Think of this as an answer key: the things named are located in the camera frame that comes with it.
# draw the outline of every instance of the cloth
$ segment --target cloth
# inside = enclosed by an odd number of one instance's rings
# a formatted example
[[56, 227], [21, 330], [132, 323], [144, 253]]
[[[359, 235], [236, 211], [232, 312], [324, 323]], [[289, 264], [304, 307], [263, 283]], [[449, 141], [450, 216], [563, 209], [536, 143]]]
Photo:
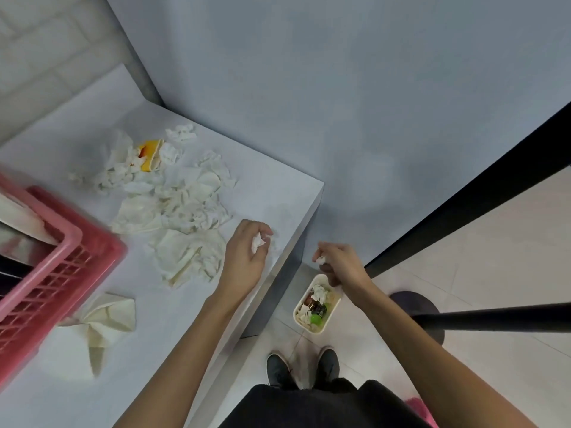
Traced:
[[399, 397], [375, 380], [359, 389], [344, 378], [313, 389], [254, 386], [220, 428], [430, 428]]

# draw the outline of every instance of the person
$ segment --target person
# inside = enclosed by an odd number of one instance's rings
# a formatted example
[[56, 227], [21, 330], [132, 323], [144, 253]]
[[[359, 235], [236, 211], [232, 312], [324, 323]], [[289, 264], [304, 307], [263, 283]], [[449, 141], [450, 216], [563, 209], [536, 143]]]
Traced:
[[[252, 239], [258, 232], [266, 244], [252, 254]], [[260, 280], [270, 235], [272, 230], [264, 223], [239, 223], [228, 241], [216, 290], [115, 428], [183, 427], [222, 333]], [[440, 428], [535, 426], [383, 294], [349, 245], [319, 243], [313, 260], [321, 255], [328, 260], [322, 271], [367, 315]], [[277, 353], [268, 357], [267, 370], [269, 385], [254, 386], [220, 427], [429, 427], [379, 382], [369, 380], [357, 389], [339, 378], [332, 349], [322, 352], [311, 390], [297, 388], [287, 362]]]

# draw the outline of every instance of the pink crate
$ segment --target pink crate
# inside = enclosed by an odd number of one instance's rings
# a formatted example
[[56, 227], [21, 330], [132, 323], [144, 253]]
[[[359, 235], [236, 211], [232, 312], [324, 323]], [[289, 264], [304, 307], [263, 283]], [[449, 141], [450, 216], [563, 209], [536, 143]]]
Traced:
[[127, 247], [71, 206], [0, 174], [0, 189], [31, 208], [60, 244], [0, 300], [0, 387], [35, 354], [51, 329], [71, 315], [124, 258]]

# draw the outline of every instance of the black sneaker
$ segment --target black sneaker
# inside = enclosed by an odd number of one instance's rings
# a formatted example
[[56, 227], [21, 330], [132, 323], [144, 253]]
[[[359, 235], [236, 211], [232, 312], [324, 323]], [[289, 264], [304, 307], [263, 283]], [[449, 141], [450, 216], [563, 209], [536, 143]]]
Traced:
[[315, 373], [314, 388], [320, 388], [325, 383], [331, 383], [339, 378], [339, 359], [332, 347], [324, 347], [319, 353], [318, 368]]
[[298, 390], [297, 384], [291, 375], [289, 366], [285, 358], [278, 352], [273, 352], [268, 356], [266, 362], [268, 370], [268, 380], [270, 386], [283, 390]]

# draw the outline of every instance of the white counter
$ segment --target white counter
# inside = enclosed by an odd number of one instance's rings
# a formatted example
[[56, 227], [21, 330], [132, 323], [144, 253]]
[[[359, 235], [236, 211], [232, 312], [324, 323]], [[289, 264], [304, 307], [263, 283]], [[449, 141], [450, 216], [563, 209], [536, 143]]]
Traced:
[[[4, 170], [24, 172], [108, 223], [119, 208], [120, 197], [101, 197], [73, 186], [67, 180], [68, 171], [88, 162], [87, 157], [94, 155], [106, 129], [114, 125], [140, 142], [163, 137], [165, 128], [188, 122], [144, 100], [121, 66], [0, 148], [0, 164]], [[227, 239], [240, 219], [250, 218], [268, 223], [276, 236], [261, 282], [225, 331], [193, 410], [307, 226], [323, 190], [321, 181], [210, 129], [197, 125], [195, 131], [198, 141], [187, 151], [186, 159], [192, 161], [203, 150], [212, 149], [222, 155], [232, 176], [238, 179], [235, 188], [220, 195], [222, 204], [234, 216], [220, 228], [222, 235]], [[109, 350], [101, 375], [92, 382], [52, 378], [32, 359], [0, 393], [2, 426], [111, 426], [193, 322], [216, 283], [167, 288], [143, 254], [142, 239], [125, 238], [127, 257], [96, 291], [135, 298], [136, 330]]]

